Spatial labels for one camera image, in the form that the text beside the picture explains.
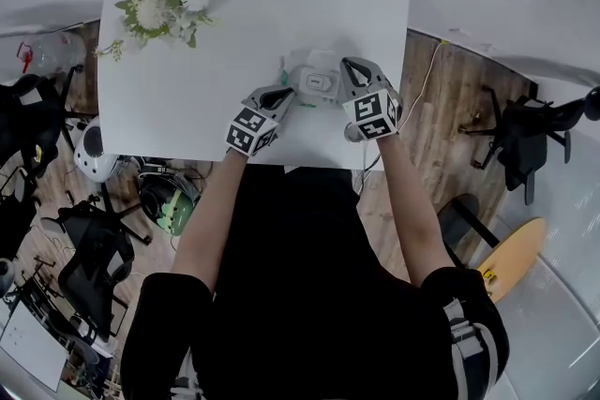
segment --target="black chair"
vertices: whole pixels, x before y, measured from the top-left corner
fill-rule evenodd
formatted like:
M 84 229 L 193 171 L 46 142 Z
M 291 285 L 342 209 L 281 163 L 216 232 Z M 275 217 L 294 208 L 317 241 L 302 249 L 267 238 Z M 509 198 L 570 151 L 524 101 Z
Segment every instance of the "black chair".
M 58 286 L 77 314 L 107 341 L 114 287 L 128 277 L 135 258 L 128 236 L 145 244 L 150 237 L 141 237 L 121 222 L 140 205 L 116 213 L 106 186 L 101 187 L 106 211 L 82 201 L 59 209 L 57 219 L 42 218 L 41 224 L 45 230 L 66 233 L 75 246 L 75 255 L 58 276 Z
M 525 185 L 525 204 L 530 205 L 534 197 L 535 172 L 547 160 L 547 136 L 564 147 L 564 163 L 568 163 L 571 158 L 569 130 L 583 114 L 590 120 L 600 119 L 600 87 L 592 89 L 584 98 L 560 107 L 551 107 L 551 102 L 522 96 L 517 102 L 509 101 L 504 112 L 500 110 L 494 90 L 485 85 L 482 88 L 491 95 L 496 127 L 486 130 L 467 130 L 464 126 L 459 128 L 460 132 L 467 135 L 494 137 L 484 161 L 474 161 L 472 164 L 483 170 L 496 152 L 502 149 L 498 160 L 505 168 L 506 188 L 514 190 L 519 185 Z
M 41 178 L 48 165 L 58 156 L 56 143 L 63 132 L 67 144 L 73 149 L 68 133 L 67 118 L 91 119 L 95 114 L 67 111 L 68 88 L 76 71 L 73 67 L 59 94 L 54 80 L 38 75 L 24 75 L 14 85 L 0 85 L 0 167 L 17 152 L 21 152 L 24 169 L 15 169 L 5 181 L 0 192 L 13 175 L 17 176 L 14 192 L 0 196 L 0 221 L 6 226 L 0 244 L 0 256 L 13 259 L 31 221 L 36 215 L 39 201 L 33 197 L 36 178 Z M 37 89 L 41 100 L 23 105 L 22 98 Z

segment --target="person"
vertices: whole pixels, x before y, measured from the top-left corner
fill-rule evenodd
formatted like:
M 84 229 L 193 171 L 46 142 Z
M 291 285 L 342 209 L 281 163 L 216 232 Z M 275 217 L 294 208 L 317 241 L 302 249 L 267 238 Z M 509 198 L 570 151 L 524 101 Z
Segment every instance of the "person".
M 171 272 L 143 282 L 127 400 L 483 398 L 508 358 L 500 315 L 446 253 L 399 136 L 377 143 L 411 283 L 378 262 L 348 170 L 284 173 L 230 150 Z

